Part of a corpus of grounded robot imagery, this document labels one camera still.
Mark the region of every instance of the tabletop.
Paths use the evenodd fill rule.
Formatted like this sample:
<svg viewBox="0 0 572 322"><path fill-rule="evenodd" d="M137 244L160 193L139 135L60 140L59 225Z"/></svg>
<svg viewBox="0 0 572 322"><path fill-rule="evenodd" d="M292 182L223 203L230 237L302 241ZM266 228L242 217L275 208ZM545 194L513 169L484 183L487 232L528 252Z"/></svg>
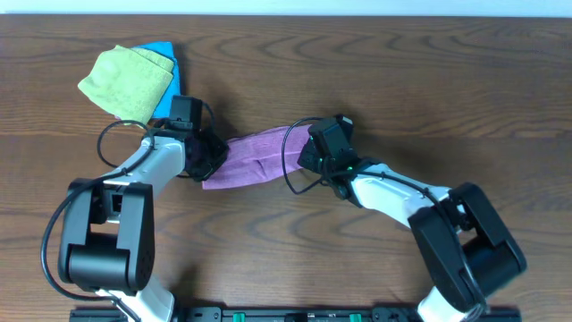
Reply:
<svg viewBox="0 0 572 322"><path fill-rule="evenodd" d="M49 287L38 258L69 182L110 170L96 139L114 118L77 84L101 52L152 41L173 42L183 90L210 104L225 139L344 113L360 155L480 185L529 265L491 303L525 321L572 314L570 20L2 15L0 320L64 321L82 304ZM136 132L110 133L107 157L129 156ZM298 187L311 176L292 175ZM154 273L189 304L415 304L432 287L407 229L325 187L173 179L155 221Z"/></svg>

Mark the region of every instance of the yellow-green cloth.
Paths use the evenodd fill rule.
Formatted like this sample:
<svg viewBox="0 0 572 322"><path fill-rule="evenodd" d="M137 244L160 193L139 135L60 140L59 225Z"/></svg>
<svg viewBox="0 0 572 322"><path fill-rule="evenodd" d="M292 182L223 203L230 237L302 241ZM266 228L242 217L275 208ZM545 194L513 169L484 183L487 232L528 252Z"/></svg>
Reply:
<svg viewBox="0 0 572 322"><path fill-rule="evenodd" d="M78 88L107 113L147 123L172 80L174 62L143 48L119 45L99 55Z"/></svg>

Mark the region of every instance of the white wall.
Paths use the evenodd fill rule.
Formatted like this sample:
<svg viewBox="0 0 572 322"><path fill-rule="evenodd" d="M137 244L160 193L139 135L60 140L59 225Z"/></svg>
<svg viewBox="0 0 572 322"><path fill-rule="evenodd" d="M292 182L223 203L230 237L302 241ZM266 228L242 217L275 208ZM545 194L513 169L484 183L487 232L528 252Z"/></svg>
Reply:
<svg viewBox="0 0 572 322"><path fill-rule="evenodd" d="M0 13L572 17L572 0L0 0Z"/></svg>

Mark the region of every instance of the purple cloth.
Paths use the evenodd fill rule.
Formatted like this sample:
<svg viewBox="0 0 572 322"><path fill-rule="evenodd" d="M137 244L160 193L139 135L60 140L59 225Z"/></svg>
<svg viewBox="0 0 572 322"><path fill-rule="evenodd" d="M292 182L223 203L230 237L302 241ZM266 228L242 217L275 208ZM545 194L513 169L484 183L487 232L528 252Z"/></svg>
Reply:
<svg viewBox="0 0 572 322"><path fill-rule="evenodd" d="M310 125L294 128L284 151L286 172L301 168L298 157L310 135ZM229 155L224 164L203 182L203 189L228 189L269 182L282 176L282 140L288 130L282 126L244 138L230 139Z"/></svg>

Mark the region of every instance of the blue cloth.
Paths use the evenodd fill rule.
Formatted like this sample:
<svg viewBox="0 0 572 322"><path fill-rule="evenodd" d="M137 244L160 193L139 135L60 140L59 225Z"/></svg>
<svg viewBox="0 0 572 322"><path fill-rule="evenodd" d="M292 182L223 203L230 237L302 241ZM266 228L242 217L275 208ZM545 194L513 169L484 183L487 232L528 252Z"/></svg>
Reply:
<svg viewBox="0 0 572 322"><path fill-rule="evenodd" d="M172 43L168 41L158 41L136 47L153 50L158 54L170 58L174 62L174 67L172 68L171 84L169 84L169 87L164 92L163 97L161 97L161 100L157 105L157 108L153 112L153 116L151 116L152 118L167 117L169 116L169 112L171 112L172 97L181 94L181 76L179 75L179 64L177 63L177 59L175 59Z"/></svg>

